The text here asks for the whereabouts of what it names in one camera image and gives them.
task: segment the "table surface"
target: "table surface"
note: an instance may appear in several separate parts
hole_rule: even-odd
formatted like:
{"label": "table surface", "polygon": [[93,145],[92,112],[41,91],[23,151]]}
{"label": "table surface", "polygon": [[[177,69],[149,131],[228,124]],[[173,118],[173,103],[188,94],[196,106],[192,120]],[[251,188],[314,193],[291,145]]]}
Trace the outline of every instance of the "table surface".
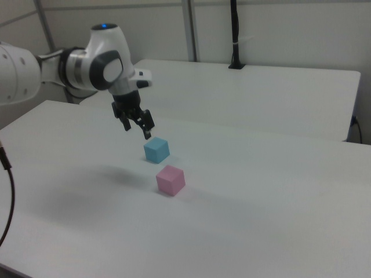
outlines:
{"label": "table surface", "polygon": [[[360,73],[309,68],[142,60],[153,86],[140,90],[153,115],[274,133],[344,141]],[[99,92],[81,105],[112,109]]]}
{"label": "table surface", "polygon": [[[0,264],[39,278],[369,277],[369,146],[154,120],[160,164],[106,109],[46,101],[1,130],[16,208]],[[175,197],[157,190],[167,164],[185,173]]]}

